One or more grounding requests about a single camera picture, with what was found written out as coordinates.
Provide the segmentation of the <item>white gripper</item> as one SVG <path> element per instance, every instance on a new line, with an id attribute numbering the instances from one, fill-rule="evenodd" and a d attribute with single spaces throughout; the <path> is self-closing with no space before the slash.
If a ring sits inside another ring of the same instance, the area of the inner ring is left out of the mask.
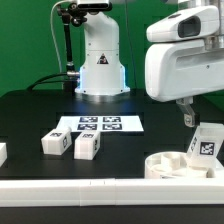
<path id="1" fill-rule="evenodd" d="M 184 124 L 196 127 L 200 116 L 190 96 L 224 89 L 224 49 L 207 51 L 203 39 L 153 44 L 145 58 L 145 85 L 154 100 L 178 99 Z"/>

